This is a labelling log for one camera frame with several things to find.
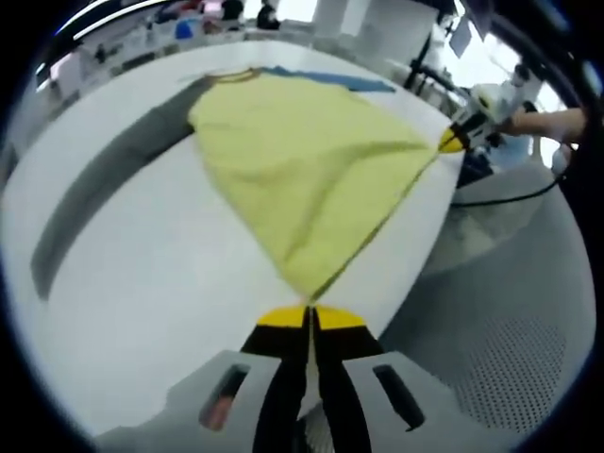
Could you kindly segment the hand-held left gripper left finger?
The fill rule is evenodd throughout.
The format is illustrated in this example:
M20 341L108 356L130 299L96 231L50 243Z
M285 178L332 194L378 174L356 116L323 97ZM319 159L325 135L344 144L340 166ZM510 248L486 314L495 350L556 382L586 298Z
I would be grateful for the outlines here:
M175 384L160 413L95 440L100 452L293 452L306 392L310 308L269 311L237 351Z

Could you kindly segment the person's right hand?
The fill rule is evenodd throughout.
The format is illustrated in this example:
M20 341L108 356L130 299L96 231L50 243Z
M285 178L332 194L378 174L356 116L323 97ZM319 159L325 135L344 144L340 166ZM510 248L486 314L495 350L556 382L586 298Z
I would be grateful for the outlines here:
M540 133L539 112L535 107L520 108L510 118L503 122L498 131L510 136L538 136Z

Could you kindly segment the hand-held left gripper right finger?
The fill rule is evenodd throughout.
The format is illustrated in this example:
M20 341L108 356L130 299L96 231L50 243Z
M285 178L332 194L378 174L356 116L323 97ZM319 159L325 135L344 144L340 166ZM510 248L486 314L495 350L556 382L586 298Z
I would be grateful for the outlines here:
M319 390L338 452L507 452L513 432L461 411L453 392L399 352L384 351L356 314L313 309Z

